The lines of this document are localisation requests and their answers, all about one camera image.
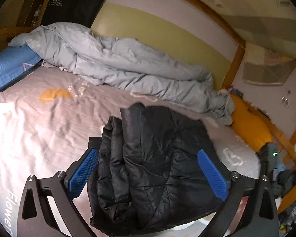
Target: black puffer jacket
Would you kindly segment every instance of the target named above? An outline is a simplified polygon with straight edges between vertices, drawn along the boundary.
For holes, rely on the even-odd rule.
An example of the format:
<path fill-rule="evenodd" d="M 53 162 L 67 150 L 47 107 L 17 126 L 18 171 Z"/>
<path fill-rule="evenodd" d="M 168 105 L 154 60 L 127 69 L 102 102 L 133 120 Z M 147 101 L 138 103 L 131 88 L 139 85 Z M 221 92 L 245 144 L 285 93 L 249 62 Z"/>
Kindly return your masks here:
<path fill-rule="evenodd" d="M 200 219 L 222 204 L 197 163 L 220 164 L 201 121 L 136 103 L 103 128 L 88 181 L 90 224 L 109 236 L 158 232 Z"/>

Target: black bag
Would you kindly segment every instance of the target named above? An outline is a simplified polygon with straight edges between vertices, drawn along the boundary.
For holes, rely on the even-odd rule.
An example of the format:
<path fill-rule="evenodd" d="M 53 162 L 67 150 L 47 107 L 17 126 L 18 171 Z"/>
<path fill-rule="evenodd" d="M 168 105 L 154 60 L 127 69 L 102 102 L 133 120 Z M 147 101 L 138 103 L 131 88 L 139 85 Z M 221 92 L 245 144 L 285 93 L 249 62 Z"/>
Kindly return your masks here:
<path fill-rule="evenodd" d="M 49 0 L 41 24 L 73 22 L 91 27 L 104 0 Z"/>

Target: blue pillow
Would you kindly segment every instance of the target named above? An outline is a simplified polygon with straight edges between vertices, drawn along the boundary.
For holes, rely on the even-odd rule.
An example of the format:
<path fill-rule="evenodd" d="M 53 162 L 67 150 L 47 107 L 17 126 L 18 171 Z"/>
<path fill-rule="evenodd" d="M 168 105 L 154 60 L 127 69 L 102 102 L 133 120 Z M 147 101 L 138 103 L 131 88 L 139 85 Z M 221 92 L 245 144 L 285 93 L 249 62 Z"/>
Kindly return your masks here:
<path fill-rule="evenodd" d="M 31 48 L 7 47 L 0 52 L 0 88 L 41 60 Z"/>

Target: orange cloth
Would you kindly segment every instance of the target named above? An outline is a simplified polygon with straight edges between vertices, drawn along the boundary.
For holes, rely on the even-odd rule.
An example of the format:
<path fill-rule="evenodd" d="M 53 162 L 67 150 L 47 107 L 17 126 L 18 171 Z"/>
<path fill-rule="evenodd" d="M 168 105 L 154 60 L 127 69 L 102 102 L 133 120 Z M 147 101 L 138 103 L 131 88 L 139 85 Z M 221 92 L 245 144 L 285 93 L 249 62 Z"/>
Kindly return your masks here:
<path fill-rule="evenodd" d="M 266 142 L 273 142 L 272 134 L 267 125 L 248 110 L 248 107 L 239 96 L 231 94 L 231 97 L 235 104 L 235 111 L 231 115 L 234 122 L 231 127 L 236 134 L 256 152 Z"/>

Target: gray blanket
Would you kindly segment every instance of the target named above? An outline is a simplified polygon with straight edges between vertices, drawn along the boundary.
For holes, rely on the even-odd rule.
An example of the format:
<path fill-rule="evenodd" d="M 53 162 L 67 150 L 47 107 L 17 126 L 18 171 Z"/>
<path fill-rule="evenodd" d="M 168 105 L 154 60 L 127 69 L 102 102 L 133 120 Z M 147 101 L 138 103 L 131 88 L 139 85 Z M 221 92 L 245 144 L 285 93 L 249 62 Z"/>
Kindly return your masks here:
<path fill-rule="evenodd" d="M 232 123 L 234 104 L 226 92 L 212 90 L 212 74 L 130 38 L 94 37 L 74 23 L 40 26 L 16 36 L 9 46 L 28 45 L 45 61 L 92 84 L 151 95 L 192 111 L 211 112 Z"/>

